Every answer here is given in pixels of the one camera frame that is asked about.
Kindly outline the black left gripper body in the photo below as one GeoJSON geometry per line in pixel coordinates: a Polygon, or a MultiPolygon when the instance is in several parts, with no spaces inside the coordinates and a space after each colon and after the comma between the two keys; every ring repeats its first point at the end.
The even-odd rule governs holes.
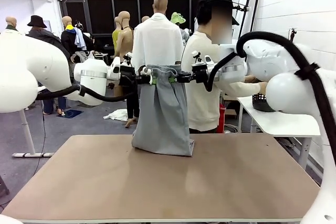
{"type": "Polygon", "coordinates": [[[122,87],[131,87],[135,83],[135,71],[131,66],[120,66],[119,85],[122,87]]]}

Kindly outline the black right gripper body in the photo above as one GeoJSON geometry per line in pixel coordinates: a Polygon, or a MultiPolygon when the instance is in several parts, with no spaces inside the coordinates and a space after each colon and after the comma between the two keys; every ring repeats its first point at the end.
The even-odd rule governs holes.
{"type": "Polygon", "coordinates": [[[206,64],[193,64],[192,65],[193,79],[196,83],[206,83],[208,80],[208,71],[206,64]]]}

